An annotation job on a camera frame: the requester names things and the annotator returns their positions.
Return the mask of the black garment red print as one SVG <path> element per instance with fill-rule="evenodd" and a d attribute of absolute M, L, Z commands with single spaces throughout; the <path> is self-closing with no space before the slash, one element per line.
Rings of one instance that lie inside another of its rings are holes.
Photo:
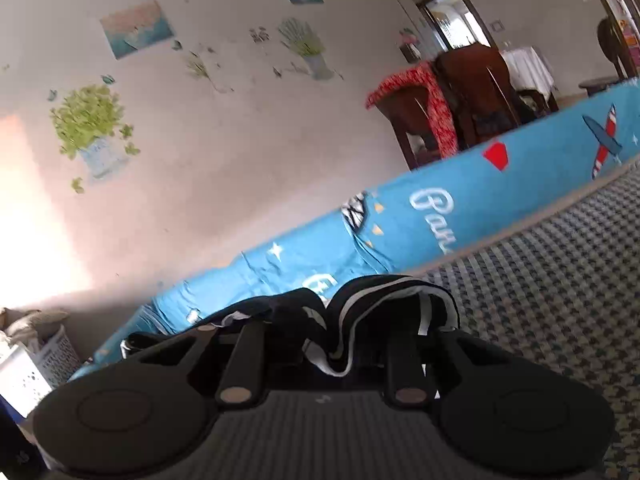
<path fill-rule="evenodd" d="M 221 335 L 257 323 L 262 374 L 275 389 L 372 382 L 394 347 L 422 356 L 422 339 L 460 327 L 454 297 L 412 276 L 370 275 L 343 285 L 329 302 L 308 288 L 232 304 L 201 322 Z"/>

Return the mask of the blue cartoon print bedsheet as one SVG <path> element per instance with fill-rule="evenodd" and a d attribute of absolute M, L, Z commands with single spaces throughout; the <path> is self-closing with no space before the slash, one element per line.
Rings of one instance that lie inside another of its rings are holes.
<path fill-rule="evenodd" d="M 361 275 L 401 273 L 533 217 L 639 154 L 639 83 L 590 99 L 352 197 L 340 208 L 181 281 L 141 306 L 81 367 L 122 358 L 135 332 L 173 335 L 254 296 L 322 300 Z"/>

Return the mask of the houndstooth mattress cover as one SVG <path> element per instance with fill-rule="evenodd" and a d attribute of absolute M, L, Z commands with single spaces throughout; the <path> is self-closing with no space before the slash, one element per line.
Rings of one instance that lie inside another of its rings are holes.
<path fill-rule="evenodd" d="M 638 166 L 424 278 L 452 292 L 466 332 L 601 393 L 615 415 L 602 474 L 638 478 Z"/>

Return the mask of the white laundry basket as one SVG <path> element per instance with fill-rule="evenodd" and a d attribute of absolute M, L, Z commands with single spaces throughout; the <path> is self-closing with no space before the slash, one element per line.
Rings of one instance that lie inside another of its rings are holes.
<path fill-rule="evenodd" d="M 81 367 L 65 327 L 37 352 L 16 344 L 1 359 L 1 397 L 26 419 L 54 389 L 65 384 Z"/>

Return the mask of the red patterned cloth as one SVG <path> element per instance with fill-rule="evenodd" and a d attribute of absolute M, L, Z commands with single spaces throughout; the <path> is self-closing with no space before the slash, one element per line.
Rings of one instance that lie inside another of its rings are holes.
<path fill-rule="evenodd" d="M 390 122 L 410 170 L 459 153 L 454 118 L 429 62 L 385 77 L 364 107 Z"/>

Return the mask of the brown wooden chair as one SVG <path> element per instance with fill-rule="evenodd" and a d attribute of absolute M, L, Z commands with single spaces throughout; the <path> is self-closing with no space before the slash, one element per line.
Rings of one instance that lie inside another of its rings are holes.
<path fill-rule="evenodd" d="M 508 66 L 497 49 L 471 44 L 429 63 L 454 118 L 459 153 L 536 119 L 512 87 Z"/>

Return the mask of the white cloth on chair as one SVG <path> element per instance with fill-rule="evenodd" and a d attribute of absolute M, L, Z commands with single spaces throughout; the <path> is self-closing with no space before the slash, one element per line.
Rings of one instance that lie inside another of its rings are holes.
<path fill-rule="evenodd" d="M 508 66 L 510 81 L 515 90 L 536 90 L 546 100 L 550 98 L 554 90 L 554 79 L 533 47 L 502 50 L 501 55 Z"/>

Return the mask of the green plant wall sticker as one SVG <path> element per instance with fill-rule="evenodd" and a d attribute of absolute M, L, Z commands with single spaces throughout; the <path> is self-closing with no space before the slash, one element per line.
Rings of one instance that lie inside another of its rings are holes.
<path fill-rule="evenodd" d="M 86 167 L 85 176 L 70 180 L 77 195 L 85 194 L 88 183 L 106 180 L 141 154 L 134 142 L 134 125 L 126 122 L 125 107 L 112 89 L 114 83 L 111 75 L 105 75 L 100 84 L 70 90 L 59 101 L 56 90 L 49 93 L 58 152 Z"/>

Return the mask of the lavender pot wall sticker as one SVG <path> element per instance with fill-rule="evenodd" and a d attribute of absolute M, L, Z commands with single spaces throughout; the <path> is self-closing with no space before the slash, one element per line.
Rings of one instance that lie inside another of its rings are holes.
<path fill-rule="evenodd" d="M 280 43 L 292 55 L 297 56 L 302 65 L 291 62 L 288 67 L 273 66 L 274 76 L 282 78 L 285 72 L 309 76 L 315 81 L 331 80 L 336 73 L 329 68 L 324 58 L 324 46 L 316 31 L 308 22 L 298 18 L 285 18 L 278 26 Z"/>

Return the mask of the pink blue wall picture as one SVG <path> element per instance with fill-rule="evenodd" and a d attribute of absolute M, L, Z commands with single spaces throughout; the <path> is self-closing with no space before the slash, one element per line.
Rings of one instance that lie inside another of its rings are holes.
<path fill-rule="evenodd" d="M 116 60 L 174 36 L 155 0 L 107 15 L 100 24 Z"/>

